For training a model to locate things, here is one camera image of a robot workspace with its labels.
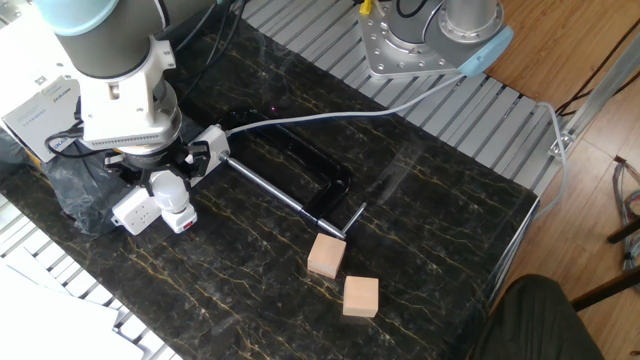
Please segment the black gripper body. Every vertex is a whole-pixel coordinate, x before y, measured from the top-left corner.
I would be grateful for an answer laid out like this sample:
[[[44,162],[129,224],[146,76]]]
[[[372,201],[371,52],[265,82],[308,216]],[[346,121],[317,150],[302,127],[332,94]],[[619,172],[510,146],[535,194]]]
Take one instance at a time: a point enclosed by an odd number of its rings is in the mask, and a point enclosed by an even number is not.
[[[134,170],[160,171],[177,166],[183,160],[183,146],[172,144],[149,154],[122,151],[124,164]]]

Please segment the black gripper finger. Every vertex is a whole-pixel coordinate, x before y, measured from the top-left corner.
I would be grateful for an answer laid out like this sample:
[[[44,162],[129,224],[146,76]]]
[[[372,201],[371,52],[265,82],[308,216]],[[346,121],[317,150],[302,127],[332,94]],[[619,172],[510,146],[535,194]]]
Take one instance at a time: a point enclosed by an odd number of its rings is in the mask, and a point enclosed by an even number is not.
[[[203,177],[211,160],[210,146],[207,141],[195,141],[185,148],[178,162],[178,169],[183,177],[190,180]]]
[[[152,197],[150,185],[153,168],[143,157],[127,153],[107,153],[103,161],[107,172],[115,172],[128,186],[140,187]]]

